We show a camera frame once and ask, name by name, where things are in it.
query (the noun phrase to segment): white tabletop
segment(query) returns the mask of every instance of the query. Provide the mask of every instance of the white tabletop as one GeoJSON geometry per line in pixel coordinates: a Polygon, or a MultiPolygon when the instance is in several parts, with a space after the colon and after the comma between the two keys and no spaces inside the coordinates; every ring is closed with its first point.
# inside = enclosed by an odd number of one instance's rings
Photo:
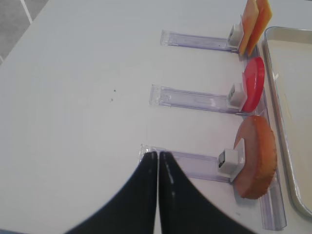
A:
{"type": "MultiPolygon", "coordinates": [[[[131,176],[140,144],[209,155],[232,146],[240,117],[151,107],[148,99],[152,84],[227,93],[241,79],[237,57],[160,46],[160,33],[226,38],[244,5],[49,0],[0,68],[0,228],[60,234],[77,225],[131,176]]],[[[312,30],[312,2],[271,7],[270,26],[312,30]]],[[[266,93],[276,132],[267,82],[266,93]]],[[[276,233],[311,233],[312,221],[291,205],[280,154],[278,165],[287,227],[276,233]]],[[[229,185],[192,181],[235,220],[273,233],[232,209],[229,185]]]]}

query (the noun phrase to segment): floor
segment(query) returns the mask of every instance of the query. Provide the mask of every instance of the floor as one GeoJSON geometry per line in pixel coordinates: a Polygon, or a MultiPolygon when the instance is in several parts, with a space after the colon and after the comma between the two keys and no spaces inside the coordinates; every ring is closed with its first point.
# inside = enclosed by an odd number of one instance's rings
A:
{"type": "Polygon", "coordinates": [[[0,0],[0,64],[11,52],[47,1],[0,0]]]}

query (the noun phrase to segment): silver baking tray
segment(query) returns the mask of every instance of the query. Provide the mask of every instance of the silver baking tray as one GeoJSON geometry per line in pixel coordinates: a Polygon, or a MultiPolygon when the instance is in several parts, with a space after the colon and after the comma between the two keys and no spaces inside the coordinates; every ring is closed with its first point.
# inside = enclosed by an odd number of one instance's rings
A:
{"type": "Polygon", "coordinates": [[[288,188],[312,217],[312,31],[270,27],[263,50],[288,188]]]}

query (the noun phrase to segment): orange disk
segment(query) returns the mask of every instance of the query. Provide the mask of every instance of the orange disk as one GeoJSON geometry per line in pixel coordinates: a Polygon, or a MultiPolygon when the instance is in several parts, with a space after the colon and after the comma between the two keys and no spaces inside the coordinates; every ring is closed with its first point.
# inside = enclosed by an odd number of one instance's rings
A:
{"type": "Polygon", "coordinates": [[[259,15],[259,10],[258,10],[257,3],[255,2],[255,0],[248,0],[246,3],[244,13],[242,15],[244,36],[238,49],[240,55],[243,55],[245,53],[246,46],[249,41],[249,37],[253,32],[254,25],[257,21],[258,15],[259,15]]]}
{"type": "Polygon", "coordinates": [[[273,131],[266,119],[250,116],[240,125],[234,148],[245,140],[245,166],[234,180],[242,198],[257,199],[267,192],[277,168],[277,153],[273,131]]]}
{"type": "Polygon", "coordinates": [[[257,6],[259,10],[259,16],[253,28],[253,32],[250,35],[248,45],[247,45],[247,52],[248,55],[251,55],[253,49],[257,42],[259,41],[263,31],[267,27],[271,17],[272,11],[270,9],[270,4],[268,0],[257,0],[257,6]]]}

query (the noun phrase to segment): red plastic lid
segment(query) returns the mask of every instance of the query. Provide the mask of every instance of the red plastic lid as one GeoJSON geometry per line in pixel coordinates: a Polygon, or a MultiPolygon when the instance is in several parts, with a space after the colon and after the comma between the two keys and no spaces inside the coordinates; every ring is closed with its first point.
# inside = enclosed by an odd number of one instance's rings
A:
{"type": "Polygon", "coordinates": [[[243,84],[247,92],[247,100],[242,111],[252,112],[257,107],[262,95],[264,76],[265,68],[262,58],[252,58],[243,73],[243,84]]]}

